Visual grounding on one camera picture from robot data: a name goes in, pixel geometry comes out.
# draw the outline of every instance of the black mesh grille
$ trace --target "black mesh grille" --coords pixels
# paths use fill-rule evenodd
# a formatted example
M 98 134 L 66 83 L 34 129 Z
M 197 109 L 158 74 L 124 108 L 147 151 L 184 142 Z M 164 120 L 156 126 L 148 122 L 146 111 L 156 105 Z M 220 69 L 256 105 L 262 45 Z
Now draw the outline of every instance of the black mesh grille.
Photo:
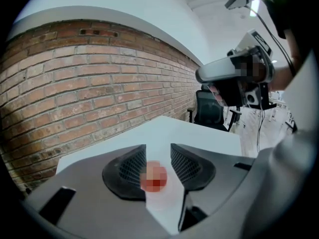
M 174 148 L 171 150 L 171 165 L 182 184 L 195 178 L 201 170 L 197 161 L 184 156 Z
M 120 177 L 129 184 L 140 188 L 140 172 L 146 166 L 145 150 L 141 150 L 132 157 L 121 162 Z

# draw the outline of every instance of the black office chair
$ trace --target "black office chair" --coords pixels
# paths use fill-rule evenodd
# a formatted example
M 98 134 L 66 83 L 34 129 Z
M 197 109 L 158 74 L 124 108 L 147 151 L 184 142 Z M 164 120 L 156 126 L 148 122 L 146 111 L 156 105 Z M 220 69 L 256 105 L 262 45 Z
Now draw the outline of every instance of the black office chair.
M 235 119 L 241 115 L 239 111 L 230 110 L 233 114 L 227 129 L 224 126 L 224 107 L 219 105 L 207 86 L 202 85 L 201 90 L 196 92 L 196 99 L 197 113 L 194 124 L 229 132 Z M 195 108 L 188 108 L 187 111 L 189 112 L 189 122 L 192 123 Z

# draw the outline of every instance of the ceiling light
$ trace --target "ceiling light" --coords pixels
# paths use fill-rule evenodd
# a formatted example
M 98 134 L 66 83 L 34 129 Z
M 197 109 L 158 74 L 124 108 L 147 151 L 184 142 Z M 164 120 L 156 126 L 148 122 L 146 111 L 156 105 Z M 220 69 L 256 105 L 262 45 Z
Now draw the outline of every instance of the ceiling light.
M 251 9 L 253 9 L 255 12 L 258 12 L 258 8 L 259 8 L 259 0 L 253 0 L 251 2 Z M 251 10 L 250 11 L 250 16 L 251 17 L 256 17 L 256 14 Z

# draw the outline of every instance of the brick wall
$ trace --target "brick wall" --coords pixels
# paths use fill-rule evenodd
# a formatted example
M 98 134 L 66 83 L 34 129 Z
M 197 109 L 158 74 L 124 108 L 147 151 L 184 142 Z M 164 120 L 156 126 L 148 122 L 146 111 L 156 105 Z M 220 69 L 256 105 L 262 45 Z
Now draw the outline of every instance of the brick wall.
M 58 159 L 159 115 L 186 120 L 198 66 L 134 29 L 99 21 L 41 26 L 1 59 L 1 157 L 21 190 Z

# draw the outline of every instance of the white ceiling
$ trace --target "white ceiling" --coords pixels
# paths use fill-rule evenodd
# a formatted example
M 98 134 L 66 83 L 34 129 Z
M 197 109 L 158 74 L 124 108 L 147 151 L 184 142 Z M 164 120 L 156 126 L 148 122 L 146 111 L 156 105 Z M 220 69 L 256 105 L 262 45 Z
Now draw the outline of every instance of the white ceiling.
M 223 58 L 226 53 L 237 46 L 244 34 L 251 30 L 257 30 L 268 42 L 274 51 L 273 60 L 278 60 L 276 65 L 285 65 L 285 59 L 280 50 L 271 39 L 258 18 L 250 17 L 246 8 L 227 10 L 225 3 L 228 0 L 186 0 L 188 6 L 198 16 L 206 30 L 206 35 L 211 44 L 212 60 Z M 266 6 L 261 2 L 259 15 L 266 22 L 271 32 L 277 36 L 275 26 L 268 14 Z M 279 40 L 289 54 L 287 42 Z

